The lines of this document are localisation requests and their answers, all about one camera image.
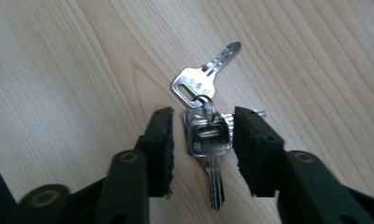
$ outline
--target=silver key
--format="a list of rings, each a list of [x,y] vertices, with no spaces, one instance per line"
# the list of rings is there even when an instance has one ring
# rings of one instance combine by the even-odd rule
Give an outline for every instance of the silver key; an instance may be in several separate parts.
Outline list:
[[[210,178],[212,206],[219,209],[225,201],[222,186],[221,159],[231,148],[229,126],[224,118],[212,107],[203,106],[188,109],[184,113],[184,124],[187,130],[189,153],[204,162]]]
[[[202,106],[200,101],[190,101],[180,91],[184,87],[193,98],[198,95],[213,97],[215,93],[214,79],[215,75],[240,51],[242,44],[233,42],[211,62],[200,68],[186,68],[173,81],[172,91],[189,107],[198,108]]]

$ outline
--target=key blade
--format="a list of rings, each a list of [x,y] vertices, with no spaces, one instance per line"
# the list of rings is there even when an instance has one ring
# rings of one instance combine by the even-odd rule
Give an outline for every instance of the key blade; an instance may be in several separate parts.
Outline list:
[[[221,175],[221,158],[212,158],[204,163],[206,172],[210,178],[210,192],[212,197],[212,207],[219,210],[225,201],[224,188]]]
[[[202,67],[202,71],[206,76],[215,77],[221,69],[240,51],[242,44],[240,42],[232,42],[222,50],[212,61]]]

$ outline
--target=light wood surface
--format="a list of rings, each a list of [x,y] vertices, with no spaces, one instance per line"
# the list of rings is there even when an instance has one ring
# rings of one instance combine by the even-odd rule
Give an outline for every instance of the light wood surface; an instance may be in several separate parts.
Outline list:
[[[236,40],[242,51],[215,79],[219,111],[265,109],[287,150],[374,196],[371,0],[0,0],[0,172],[13,195],[102,178],[170,105],[173,196],[150,199],[151,223],[280,223],[274,199],[250,196],[234,152],[224,206],[211,208],[170,91],[182,69]]]

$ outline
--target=key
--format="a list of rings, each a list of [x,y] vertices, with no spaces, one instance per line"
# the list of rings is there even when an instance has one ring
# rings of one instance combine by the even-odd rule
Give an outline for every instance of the key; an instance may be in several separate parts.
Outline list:
[[[204,96],[212,106],[187,109],[184,124],[187,130],[189,153],[204,162],[210,179],[212,207],[218,210],[225,201],[220,164],[231,146],[229,126],[216,112],[211,98]]]
[[[198,95],[206,95],[210,98],[214,96],[214,79],[215,75],[240,51],[242,44],[233,42],[212,61],[200,68],[186,68],[173,81],[171,89],[187,106],[198,108],[202,106],[200,101],[190,101],[180,91],[184,87],[193,98]]]

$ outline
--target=robotic claw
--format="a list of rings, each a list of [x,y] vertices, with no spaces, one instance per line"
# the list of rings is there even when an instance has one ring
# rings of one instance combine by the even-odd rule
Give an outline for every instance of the robotic claw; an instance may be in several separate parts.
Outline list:
[[[236,107],[233,147],[251,194],[274,197],[283,223],[374,223],[374,198],[349,189],[314,155],[285,151],[256,112]],[[169,195],[173,109],[156,111],[133,150],[114,156],[108,176],[70,194],[62,185],[15,203],[0,176],[0,223],[148,223],[148,197]]]

